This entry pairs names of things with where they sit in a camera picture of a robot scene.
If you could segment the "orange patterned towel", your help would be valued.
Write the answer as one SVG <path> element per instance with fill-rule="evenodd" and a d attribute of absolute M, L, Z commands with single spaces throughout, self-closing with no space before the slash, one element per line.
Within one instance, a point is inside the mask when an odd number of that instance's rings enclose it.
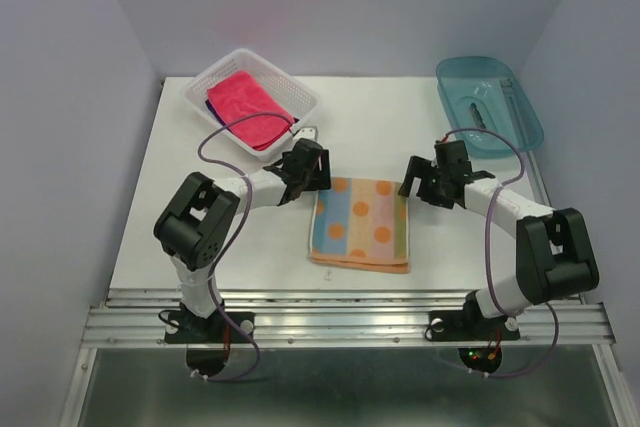
<path fill-rule="evenodd" d="M 310 260 L 327 266 L 404 275 L 410 272 L 409 214 L 400 184 L 331 179 L 311 223 Z"/>

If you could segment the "pink towel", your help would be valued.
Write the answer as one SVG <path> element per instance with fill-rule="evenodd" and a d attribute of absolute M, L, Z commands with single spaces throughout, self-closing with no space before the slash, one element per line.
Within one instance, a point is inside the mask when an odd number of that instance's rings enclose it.
<path fill-rule="evenodd" d="M 207 90 L 207 100 L 222 109 L 227 107 L 253 107 L 255 110 L 283 109 L 271 95 L 246 71 L 239 71 Z M 238 129 L 230 131 L 250 148 L 264 151 L 285 133 L 284 130 Z"/>

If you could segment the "purple towel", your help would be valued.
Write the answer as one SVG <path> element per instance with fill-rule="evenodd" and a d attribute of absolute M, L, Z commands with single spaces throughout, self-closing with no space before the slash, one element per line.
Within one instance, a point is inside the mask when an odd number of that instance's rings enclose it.
<path fill-rule="evenodd" d="M 255 110 L 253 107 L 227 107 L 220 109 L 210 100 L 205 101 L 206 110 L 221 125 L 231 125 L 232 130 L 284 130 L 290 129 L 298 119 L 287 114 L 283 109 L 276 111 Z"/>

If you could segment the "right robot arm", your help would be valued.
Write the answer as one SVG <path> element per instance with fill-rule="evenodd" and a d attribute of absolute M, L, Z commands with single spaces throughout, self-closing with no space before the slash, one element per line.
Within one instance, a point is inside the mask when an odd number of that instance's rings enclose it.
<path fill-rule="evenodd" d="M 475 170 L 463 141 L 438 142 L 434 159 L 410 158 L 399 189 L 432 206 L 459 206 L 481 215 L 515 241 L 514 273 L 468 293 L 457 310 L 432 310 L 425 337 L 431 342 L 506 340 L 520 337 L 514 322 L 526 309 L 594 290 L 599 270 L 583 215 L 553 209 L 509 189 L 493 174 Z"/>

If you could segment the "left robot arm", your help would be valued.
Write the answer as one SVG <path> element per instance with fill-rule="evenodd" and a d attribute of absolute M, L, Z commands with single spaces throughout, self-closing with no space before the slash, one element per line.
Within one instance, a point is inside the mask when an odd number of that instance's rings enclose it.
<path fill-rule="evenodd" d="M 329 151 L 308 138 L 296 141 L 279 160 L 254 173 L 225 166 L 236 175 L 214 180 L 201 172 L 189 174 L 153 228 L 180 282 L 179 308 L 159 314 L 172 343 L 211 342 L 228 325 L 215 270 L 250 211 L 280 207 L 304 192 L 331 187 Z"/>

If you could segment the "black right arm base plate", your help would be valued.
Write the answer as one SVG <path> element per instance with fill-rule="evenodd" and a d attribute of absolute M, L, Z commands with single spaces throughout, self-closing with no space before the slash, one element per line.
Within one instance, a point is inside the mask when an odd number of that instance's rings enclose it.
<path fill-rule="evenodd" d="M 505 317 L 469 318 L 462 310 L 435 310 L 428 313 L 424 337 L 431 342 L 488 342 L 516 341 L 521 338 L 518 328 L 509 330 Z"/>

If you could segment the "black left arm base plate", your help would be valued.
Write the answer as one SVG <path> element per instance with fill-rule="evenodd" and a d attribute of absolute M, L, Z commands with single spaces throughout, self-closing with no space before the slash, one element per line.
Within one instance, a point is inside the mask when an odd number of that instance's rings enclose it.
<path fill-rule="evenodd" d="M 165 325 L 164 342 L 170 345 L 249 343 L 218 312 L 202 318 L 188 310 L 165 309 L 158 318 Z"/>

